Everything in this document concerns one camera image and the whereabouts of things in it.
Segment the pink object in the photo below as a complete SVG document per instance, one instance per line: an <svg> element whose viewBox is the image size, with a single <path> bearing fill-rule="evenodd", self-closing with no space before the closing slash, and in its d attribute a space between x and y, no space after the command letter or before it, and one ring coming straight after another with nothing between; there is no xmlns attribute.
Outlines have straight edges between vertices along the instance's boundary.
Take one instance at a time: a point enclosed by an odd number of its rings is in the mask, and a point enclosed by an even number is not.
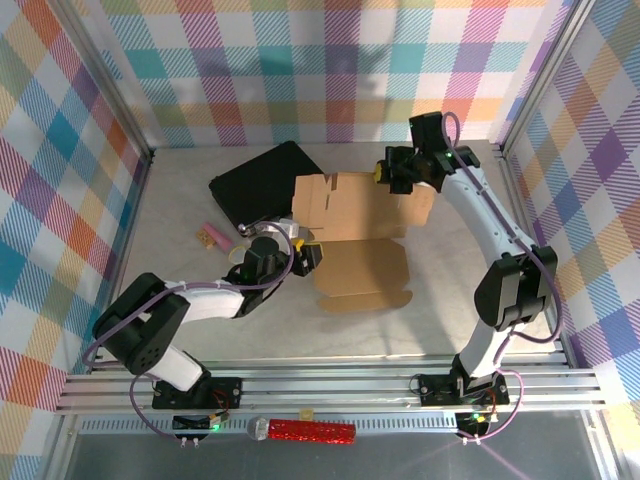
<svg viewBox="0 0 640 480"><path fill-rule="evenodd" d="M211 226L210 223L205 222L202 225L202 229L205 232L207 232L209 235L211 235L211 238L213 238L216 241L216 244L218 244L218 246L225 253L229 252L231 250L231 248L233 247L233 242L231 240L229 240L229 237L227 237L221 231L213 228L213 226Z"/></svg>

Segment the plaid fabric backdrop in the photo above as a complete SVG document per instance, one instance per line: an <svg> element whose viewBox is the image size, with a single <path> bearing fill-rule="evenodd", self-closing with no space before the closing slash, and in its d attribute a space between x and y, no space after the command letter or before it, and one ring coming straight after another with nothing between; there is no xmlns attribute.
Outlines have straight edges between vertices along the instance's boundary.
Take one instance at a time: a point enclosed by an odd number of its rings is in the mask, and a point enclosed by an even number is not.
<svg viewBox="0 0 640 480"><path fill-rule="evenodd" d="M615 439L640 454L640 2L599 0L514 148L579 362L593 366Z"/></svg>
<svg viewBox="0 0 640 480"><path fill-rule="evenodd" d="M516 95L515 100L511 104L511 108L509 108L509 113L507 114L507 118L505 122L502 124L498 122L497 124L493 125L492 130L497 130L498 134L495 136L495 138L493 134L490 134L489 136L491 141L495 141L496 143L500 143L500 144L504 142L504 139L507 133L509 132L509 128L511 127L511 125L513 124L513 121L518 115L518 111L522 106L522 102L524 102L525 98L527 97L527 94L531 89L531 86L533 84L533 81L536 78L536 75L540 71L540 68L542 68L542 66L544 65L544 61L546 60L547 55L549 55L549 52L553 45L553 41L558 35L560 27L562 27L562 23L567 18L567 14L569 13L569 10L571 9L571 5L573 5L573 3L574 3L574 0L562 1L562 5L560 6L560 8L558 8L555 14L555 17L553 19L553 22L551 23L551 26L549 27L549 30L547 31L547 34L544 37L544 41L540 46L540 50L538 51L538 54L536 55L534 61L531 63L531 67L529 67L529 71L527 72L524 81L522 82L522 84L520 85L520 88L518 89L518 94Z"/></svg>
<svg viewBox="0 0 640 480"><path fill-rule="evenodd" d="M0 479L31 479L142 164L46 0L0 12Z"/></svg>
<svg viewBox="0 0 640 480"><path fill-rule="evenodd" d="M170 147L404 141L407 119L433 110L455 111L463 138L497 136L567 10L562 0L74 1L148 141Z"/></svg>

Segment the cardboard flap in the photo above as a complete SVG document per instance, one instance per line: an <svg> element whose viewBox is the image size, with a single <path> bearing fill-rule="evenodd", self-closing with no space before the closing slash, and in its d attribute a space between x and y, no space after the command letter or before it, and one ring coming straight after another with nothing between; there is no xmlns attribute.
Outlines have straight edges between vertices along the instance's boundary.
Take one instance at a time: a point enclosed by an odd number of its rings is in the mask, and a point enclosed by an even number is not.
<svg viewBox="0 0 640 480"><path fill-rule="evenodd" d="M401 238L408 225L424 225L434 190L415 187L411 195L392 195L368 173L297 177L293 219L320 242Z"/></svg>
<svg viewBox="0 0 640 480"><path fill-rule="evenodd" d="M370 312L385 308L402 308L412 297L413 293L410 291L394 290L348 297L324 297L318 300L318 306L328 313Z"/></svg>
<svg viewBox="0 0 640 480"><path fill-rule="evenodd" d="M313 278L330 297L400 291L409 282L404 247L393 240L327 242L322 249Z"/></svg>
<svg viewBox="0 0 640 480"><path fill-rule="evenodd" d="M296 177L292 202L293 219L309 229L322 228L330 191L328 177L325 175Z"/></svg>

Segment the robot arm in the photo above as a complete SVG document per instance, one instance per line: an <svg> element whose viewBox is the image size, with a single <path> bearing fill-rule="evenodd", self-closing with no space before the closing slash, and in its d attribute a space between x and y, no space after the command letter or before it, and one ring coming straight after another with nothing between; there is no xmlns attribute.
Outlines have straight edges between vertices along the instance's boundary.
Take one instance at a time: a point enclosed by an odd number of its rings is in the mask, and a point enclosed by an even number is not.
<svg viewBox="0 0 640 480"><path fill-rule="evenodd" d="M280 286L283 275L306 276L321 260L319 244L295 240L292 252L285 254L276 240L258 237L244 262L214 283L165 283L144 273L97 320L93 335L96 340L106 337L103 346L134 375L161 380L156 390L161 398L154 398L154 403L167 400L165 403L179 403L183 408L204 408L214 398L213 379L196 359L171 344L178 328L197 320L247 315ZM148 316L146 320L142 314L132 318L140 309ZM121 328L109 334L116 326ZM232 385L231 391L239 391L239 386Z"/></svg>
<svg viewBox="0 0 640 480"><path fill-rule="evenodd" d="M385 159L376 166L376 180L388 184L395 194L411 193L414 184L443 194L474 235L488 267L474 295L478 324L452 365L451 377L460 398L495 386L505 340L513 331L524 329L552 300L550 285L522 246L551 275L557 257L551 247L536 246L518 228L489 187L470 148L454 147L454 155L444 136L442 113L416 116L409 123L413 147L387 147Z"/></svg>

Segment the open cardboard box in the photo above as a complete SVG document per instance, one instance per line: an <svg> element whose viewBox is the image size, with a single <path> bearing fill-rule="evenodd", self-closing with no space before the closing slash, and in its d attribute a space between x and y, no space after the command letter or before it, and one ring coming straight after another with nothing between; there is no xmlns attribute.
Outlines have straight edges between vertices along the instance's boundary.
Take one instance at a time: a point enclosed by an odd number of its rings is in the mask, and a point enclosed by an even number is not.
<svg viewBox="0 0 640 480"><path fill-rule="evenodd" d="M400 308L409 266L404 247L391 240L407 227L424 225L435 191L416 186L411 195L392 195L369 173L297 177L293 219L321 242L323 260L314 271L318 305L330 313Z"/></svg>

